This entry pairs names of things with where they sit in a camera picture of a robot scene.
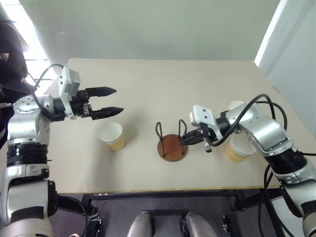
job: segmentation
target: floor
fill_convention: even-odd
[[[81,199],[82,195],[71,195]],[[233,197],[181,197],[142,198],[109,201],[93,201],[98,206],[102,218],[102,232],[99,237],[126,237],[134,218],[145,209],[188,209],[203,216],[217,231],[219,237],[229,237],[222,229],[222,215],[235,214],[242,237],[259,237],[257,207],[244,212],[232,212]],[[58,210],[50,217],[56,237],[68,237],[72,233],[81,234],[84,218],[78,214]],[[179,216],[155,217],[155,237],[181,237]],[[275,237],[271,221],[265,207],[262,211],[262,226],[265,236]]]

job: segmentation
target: beige tabletop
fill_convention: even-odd
[[[177,134],[179,119],[188,130],[194,129],[189,121],[194,104],[210,108],[218,117],[232,100],[248,102],[260,93],[284,108],[295,145],[304,152],[315,151],[315,137],[253,62],[71,59],[68,66],[80,73],[82,89],[117,90],[108,97],[91,98],[95,110],[116,106],[124,111],[107,119],[66,118],[51,124],[49,179],[56,182],[59,193],[261,187],[267,163],[258,153],[233,163],[225,158],[228,141],[212,153],[200,143],[190,146],[182,160],[167,162],[157,153],[155,133],[158,121],[164,135]],[[57,96],[57,83],[48,93]],[[267,105],[262,107],[270,114]],[[281,114],[276,115],[282,123]],[[98,129],[110,121],[123,126],[123,150],[112,152],[98,139]],[[1,150],[2,168],[5,150]]]

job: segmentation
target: wooden base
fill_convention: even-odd
[[[165,157],[163,157],[162,144],[159,141],[157,144],[157,150],[161,158],[166,161],[178,161],[181,160],[187,152],[187,146],[183,147],[182,154],[182,146],[179,143],[178,135],[169,134],[163,137],[163,146]]]

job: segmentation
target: white wall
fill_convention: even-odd
[[[51,62],[254,60],[279,0],[20,0]]]
[[[283,2],[259,68],[316,135],[316,3]]]

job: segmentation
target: robotic arm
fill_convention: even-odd
[[[241,113],[244,115],[235,123]],[[262,112],[259,104],[240,105],[222,112],[216,119],[210,109],[194,105],[190,121],[198,129],[181,137],[180,143],[193,145],[204,141],[207,152],[231,132],[246,134],[280,181],[281,193],[291,212],[303,217],[305,236],[316,237],[316,169],[294,146],[284,128]]]
[[[65,117],[103,119],[115,116],[122,108],[93,111],[91,96],[107,96],[116,90],[108,87],[78,90],[79,74],[64,66],[59,96],[28,95],[17,100],[8,122],[7,167],[2,177],[0,218],[6,225],[0,236],[52,237],[48,216],[57,211],[55,183],[47,180],[49,126]]]

